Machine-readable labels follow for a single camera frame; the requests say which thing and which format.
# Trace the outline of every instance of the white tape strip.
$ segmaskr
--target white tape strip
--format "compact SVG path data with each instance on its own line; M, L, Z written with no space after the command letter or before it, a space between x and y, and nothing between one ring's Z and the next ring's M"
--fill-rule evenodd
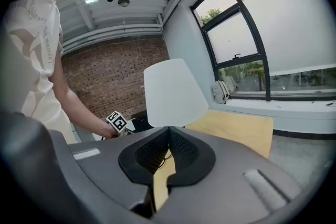
M88 151L73 154L73 156L74 156L75 160L78 161L79 159L92 157L92 156L95 156L95 155L98 155L98 154L100 154L100 151L97 148L93 148L93 149L88 150Z

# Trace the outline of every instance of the brick wall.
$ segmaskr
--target brick wall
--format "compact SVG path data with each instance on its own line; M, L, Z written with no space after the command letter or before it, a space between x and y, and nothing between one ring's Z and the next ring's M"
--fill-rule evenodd
M146 109L143 70L168 60L162 36L104 41L64 55L68 84L83 104L105 119L114 110L127 119Z

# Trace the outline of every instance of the person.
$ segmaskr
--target person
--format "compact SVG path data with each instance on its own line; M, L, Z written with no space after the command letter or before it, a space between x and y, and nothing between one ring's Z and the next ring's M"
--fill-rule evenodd
M23 114L39 120L49 130L61 132L68 144L76 142L70 122L105 138L118 135L110 124L91 113L67 85L60 58L62 31L56 0L11 3L5 27L36 72Z

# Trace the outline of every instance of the ceiling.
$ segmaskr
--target ceiling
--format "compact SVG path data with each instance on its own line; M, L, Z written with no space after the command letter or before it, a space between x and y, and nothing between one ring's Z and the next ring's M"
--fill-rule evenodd
M128 7L99 0L57 0L65 52L122 36L161 33L179 0L130 0Z

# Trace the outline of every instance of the round ceiling lamp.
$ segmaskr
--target round ceiling lamp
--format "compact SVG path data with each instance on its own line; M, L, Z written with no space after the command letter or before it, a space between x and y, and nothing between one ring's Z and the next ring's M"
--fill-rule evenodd
M118 5L121 7L127 7L130 4L130 0L118 0Z

